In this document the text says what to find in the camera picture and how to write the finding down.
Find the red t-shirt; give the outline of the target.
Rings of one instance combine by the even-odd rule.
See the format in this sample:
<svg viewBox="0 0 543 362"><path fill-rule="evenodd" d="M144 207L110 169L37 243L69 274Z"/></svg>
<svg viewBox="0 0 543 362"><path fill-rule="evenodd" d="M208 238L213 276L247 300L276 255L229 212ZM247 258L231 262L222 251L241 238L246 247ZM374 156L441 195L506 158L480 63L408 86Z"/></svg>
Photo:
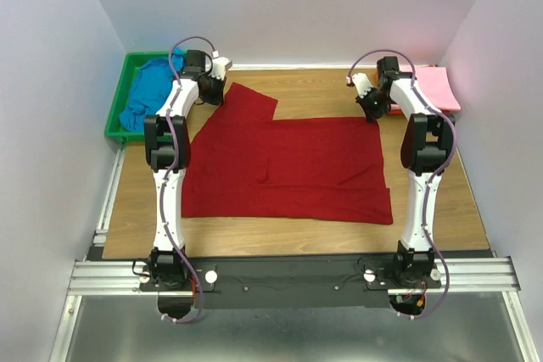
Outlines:
<svg viewBox="0 0 543 362"><path fill-rule="evenodd" d="M234 83L194 137L182 215L390 225L378 124L277 120L277 100Z"/></svg>

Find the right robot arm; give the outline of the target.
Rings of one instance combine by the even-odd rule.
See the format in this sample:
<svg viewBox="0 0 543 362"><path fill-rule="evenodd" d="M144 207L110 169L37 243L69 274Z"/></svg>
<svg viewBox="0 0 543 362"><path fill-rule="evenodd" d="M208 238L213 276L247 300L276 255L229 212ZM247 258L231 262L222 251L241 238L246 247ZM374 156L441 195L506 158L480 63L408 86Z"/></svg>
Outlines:
<svg viewBox="0 0 543 362"><path fill-rule="evenodd" d="M434 212L439 184L456 152L455 119L423 94L416 69L400 69L395 56L377 62L378 84L367 75L350 70L348 86L357 91L355 101L368 122L384 117L393 104L407 119L400 161L407 171L409 198L406 225L387 277L400 287L413 287L434 269Z"/></svg>

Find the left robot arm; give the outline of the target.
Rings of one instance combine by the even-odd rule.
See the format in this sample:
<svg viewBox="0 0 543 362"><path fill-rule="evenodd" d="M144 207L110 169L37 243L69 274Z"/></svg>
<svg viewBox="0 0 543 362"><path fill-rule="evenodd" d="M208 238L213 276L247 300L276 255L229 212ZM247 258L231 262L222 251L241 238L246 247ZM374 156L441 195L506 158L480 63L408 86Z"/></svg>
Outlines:
<svg viewBox="0 0 543 362"><path fill-rule="evenodd" d="M142 284L179 291L191 285L194 273L184 254L182 183L191 160L188 113L198 100L224 103L224 86L232 60L217 50L188 50L184 65L175 68L168 57L173 79L163 106L143 122L145 158L153 171L156 191L156 232L153 247L137 275Z"/></svg>

